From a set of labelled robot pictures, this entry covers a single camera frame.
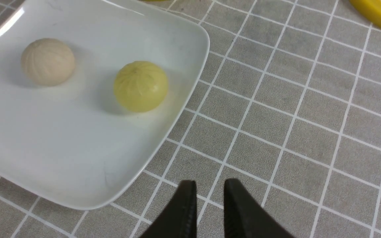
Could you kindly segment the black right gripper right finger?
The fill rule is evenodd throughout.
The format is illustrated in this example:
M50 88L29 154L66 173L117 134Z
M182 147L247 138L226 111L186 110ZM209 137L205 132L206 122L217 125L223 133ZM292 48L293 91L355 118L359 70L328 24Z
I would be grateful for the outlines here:
M251 196L242 182L224 182L225 238L293 238Z

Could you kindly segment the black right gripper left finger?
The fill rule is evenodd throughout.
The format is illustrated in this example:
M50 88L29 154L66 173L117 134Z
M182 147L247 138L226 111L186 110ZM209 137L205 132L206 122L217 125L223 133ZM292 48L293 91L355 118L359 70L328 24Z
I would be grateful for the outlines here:
M192 180L181 181L164 210L140 237L196 238L196 182Z

